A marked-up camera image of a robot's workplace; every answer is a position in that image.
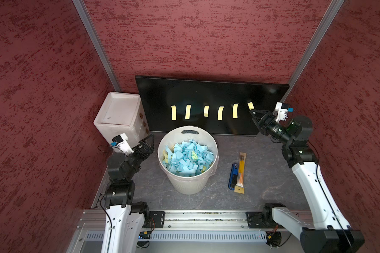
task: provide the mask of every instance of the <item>black board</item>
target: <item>black board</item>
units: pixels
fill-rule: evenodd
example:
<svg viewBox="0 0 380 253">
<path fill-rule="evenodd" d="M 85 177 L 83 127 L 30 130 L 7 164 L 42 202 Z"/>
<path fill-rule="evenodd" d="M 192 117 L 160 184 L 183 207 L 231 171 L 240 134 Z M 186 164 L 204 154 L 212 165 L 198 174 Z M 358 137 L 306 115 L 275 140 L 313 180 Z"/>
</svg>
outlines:
<svg viewBox="0 0 380 253">
<path fill-rule="evenodd" d="M 249 114 L 248 103 L 253 102 L 257 110 L 273 111 L 289 88 L 287 84 L 147 76 L 136 76 L 135 80 L 149 130 L 156 132 L 194 125 L 210 134 L 257 135 L 258 129 Z M 235 103 L 239 104 L 237 119 L 233 119 L 232 106 Z M 191 105 L 190 119 L 184 119 L 187 104 Z M 172 120 L 172 105 L 176 105 L 176 120 Z M 204 105 L 209 105 L 208 117 L 204 117 Z M 217 119 L 220 106 L 224 106 L 222 121 Z"/>
</svg>

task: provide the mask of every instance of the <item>vent grille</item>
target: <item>vent grille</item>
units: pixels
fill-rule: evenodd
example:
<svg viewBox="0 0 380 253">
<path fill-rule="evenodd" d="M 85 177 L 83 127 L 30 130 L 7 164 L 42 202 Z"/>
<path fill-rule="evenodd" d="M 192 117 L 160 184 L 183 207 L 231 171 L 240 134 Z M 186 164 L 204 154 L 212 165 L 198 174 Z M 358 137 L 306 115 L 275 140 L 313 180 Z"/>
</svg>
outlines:
<svg viewBox="0 0 380 253">
<path fill-rule="evenodd" d="M 85 241 L 102 241 L 104 237 L 104 231 L 87 231 Z"/>
<path fill-rule="evenodd" d="M 263 242 L 264 231 L 153 231 L 149 241 L 159 242 Z"/>
</svg>

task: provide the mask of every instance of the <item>yellow paper strip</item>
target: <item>yellow paper strip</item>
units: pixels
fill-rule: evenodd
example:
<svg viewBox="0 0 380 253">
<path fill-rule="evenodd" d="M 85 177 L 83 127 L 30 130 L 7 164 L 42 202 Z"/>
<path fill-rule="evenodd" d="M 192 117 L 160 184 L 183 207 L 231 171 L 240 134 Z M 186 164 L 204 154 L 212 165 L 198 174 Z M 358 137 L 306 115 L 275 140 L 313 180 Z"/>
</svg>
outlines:
<svg viewBox="0 0 380 253">
<path fill-rule="evenodd" d="M 252 102 L 248 103 L 248 106 L 249 106 L 249 110 L 254 110 L 254 109 L 255 109 L 255 108 L 253 107 L 253 103 L 252 103 Z"/>
<path fill-rule="evenodd" d="M 172 120 L 176 120 L 176 105 L 172 105 Z"/>
<path fill-rule="evenodd" d="M 238 104 L 234 104 L 234 107 L 232 108 L 232 114 L 234 119 L 238 118 Z"/>
<path fill-rule="evenodd" d="M 208 108 L 210 108 L 209 105 L 204 106 L 204 117 L 208 117 Z"/>
<path fill-rule="evenodd" d="M 224 109 L 223 106 L 220 106 L 218 108 L 218 120 L 223 120 L 223 109 Z"/>
<path fill-rule="evenodd" d="M 190 119 L 190 109 L 191 104 L 186 105 L 186 116 L 184 117 L 185 119 Z"/>
</svg>

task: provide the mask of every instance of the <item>gray floor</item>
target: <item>gray floor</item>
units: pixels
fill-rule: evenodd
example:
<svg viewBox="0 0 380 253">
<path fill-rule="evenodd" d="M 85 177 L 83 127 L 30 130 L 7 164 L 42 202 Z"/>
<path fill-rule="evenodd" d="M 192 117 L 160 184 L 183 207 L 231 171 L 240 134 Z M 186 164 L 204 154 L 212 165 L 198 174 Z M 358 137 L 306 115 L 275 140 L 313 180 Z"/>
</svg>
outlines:
<svg viewBox="0 0 380 253">
<path fill-rule="evenodd" d="M 262 210 L 268 202 L 280 202 L 290 210 L 309 210 L 301 186 L 282 156 L 281 144 L 272 143 L 268 136 L 213 135 L 220 156 L 217 171 L 202 191 L 184 195 L 173 188 L 158 165 L 156 151 L 165 133 L 153 134 L 155 152 L 133 177 L 134 202 L 146 201 L 151 210 Z M 245 194 L 228 189 L 231 165 L 238 162 L 239 152 L 247 153 Z M 105 177 L 100 191 L 104 192 L 107 180 Z"/>
</svg>

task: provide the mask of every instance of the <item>trash bin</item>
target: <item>trash bin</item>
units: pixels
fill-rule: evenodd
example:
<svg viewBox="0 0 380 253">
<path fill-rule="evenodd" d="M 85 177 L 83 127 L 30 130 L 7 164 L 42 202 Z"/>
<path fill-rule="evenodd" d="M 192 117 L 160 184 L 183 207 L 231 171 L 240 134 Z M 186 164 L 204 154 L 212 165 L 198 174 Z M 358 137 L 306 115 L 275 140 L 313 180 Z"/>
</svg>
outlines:
<svg viewBox="0 0 380 253">
<path fill-rule="evenodd" d="M 184 177 L 172 174 L 169 172 L 162 164 L 164 159 L 163 150 L 166 145 L 173 150 L 176 143 L 181 143 L 182 141 L 188 141 L 193 139 L 197 141 L 200 145 L 207 145 L 208 150 L 214 154 L 214 160 L 210 168 L 204 173 L 198 176 Z M 177 129 L 173 129 L 163 137 L 157 149 L 157 155 L 159 157 L 159 166 L 166 173 L 173 187 L 180 193 L 191 195 L 196 194 L 201 191 L 207 184 L 208 178 L 215 174 L 218 166 L 218 147 L 214 138 L 207 131 L 195 127 L 195 126 L 185 126 Z"/>
</svg>

